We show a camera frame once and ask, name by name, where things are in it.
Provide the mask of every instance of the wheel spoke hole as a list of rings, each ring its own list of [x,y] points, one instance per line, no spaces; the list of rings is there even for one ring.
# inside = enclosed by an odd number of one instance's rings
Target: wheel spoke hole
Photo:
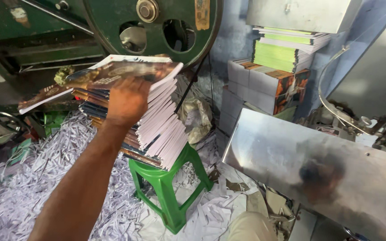
[[[121,45],[129,52],[140,54],[147,46],[144,24],[130,21],[122,24],[119,31]]]
[[[164,34],[168,45],[178,52],[189,51],[196,39],[194,28],[178,19],[169,19],[164,22]]]

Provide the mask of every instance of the metal rod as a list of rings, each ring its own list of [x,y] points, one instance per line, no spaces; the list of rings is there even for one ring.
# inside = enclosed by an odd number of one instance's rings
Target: metal rod
[[[190,78],[190,83],[189,83],[189,85],[187,86],[186,91],[184,91],[183,97],[181,97],[181,100],[180,100],[180,102],[178,103],[178,106],[176,107],[174,113],[177,113],[178,110],[180,109],[181,105],[183,104],[183,101],[184,101],[184,99],[186,98],[187,93],[189,93],[189,90],[190,90],[190,88],[191,88],[192,85],[193,85],[193,82],[194,82],[193,80],[195,79],[195,77],[197,77],[197,74],[199,73],[199,70],[200,70],[200,68],[202,67],[203,61],[206,59],[206,55],[205,55],[205,56],[203,57],[203,59],[201,60],[199,66],[198,66],[197,69],[196,69],[196,72],[195,72],[195,73],[193,74],[193,76]]]
[[[94,35],[92,30],[90,30],[89,26],[84,25],[84,24],[78,22],[77,20],[69,19],[66,16],[64,16],[63,14],[61,14],[60,12],[54,11],[53,9],[46,7],[45,5],[43,5],[41,3],[37,3],[34,0],[20,0],[20,1],[27,3],[36,9],[41,10],[41,11],[47,13],[48,15],[50,15],[56,19],[59,19],[62,22],[67,23],[78,30],[81,30],[81,31],[87,33],[88,35],[91,35],[91,36]]]

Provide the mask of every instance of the forearm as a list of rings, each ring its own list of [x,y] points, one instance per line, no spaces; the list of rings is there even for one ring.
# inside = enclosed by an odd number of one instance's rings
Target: forearm
[[[88,239],[105,200],[114,161],[129,129],[104,122],[46,201],[29,240]]]

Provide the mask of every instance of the plastic bag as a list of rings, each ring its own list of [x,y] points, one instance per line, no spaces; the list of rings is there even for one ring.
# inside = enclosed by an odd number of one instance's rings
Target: plastic bag
[[[186,126],[189,144],[199,142],[211,129],[212,112],[204,100],[185,99],[178,113]]]

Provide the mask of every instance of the book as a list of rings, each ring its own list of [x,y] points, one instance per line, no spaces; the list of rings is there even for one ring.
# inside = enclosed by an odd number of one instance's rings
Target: book
[[[303,101],[310,71],[296,74],[261,66],[249,59],[228,61],[229,91],[270,115]]]
[[[314,53],[327,45],[327,33],[287,30],[273,27],[254,27],[262,35],[253,42],[252,62],[297,73],[311,66]]]
[[[260,42],[282,47],[296,48],[308,54],[327,45],[331,35],[328,33],[306,32],[298,30],[286,30],[280,28],[255,27],[262,37]]]
[[[288,48],[254,41],[252,62],[296,73],[309,68],[314,56],[296,48]]]
[[[109,89],[117,81],[131,76],[150,81],[148,110],[129,130],[121,151],[147,165],[170,170],[187,143],[185,126],[171,100],[175,76],[182,67],[165,57],[110,55],[89,69],[68,75],[66,86],[72,87],[74,96],[86,100],[78,108],[99,129],[108,112]]]
[[[57,84],[50,85],[49,87],[40,90],[38,95],[34,96],[32,99],[19,102],[19,113],[24,114],[43,103],[49,102],[71,92],[72,88],[70,87],[62,87]]]

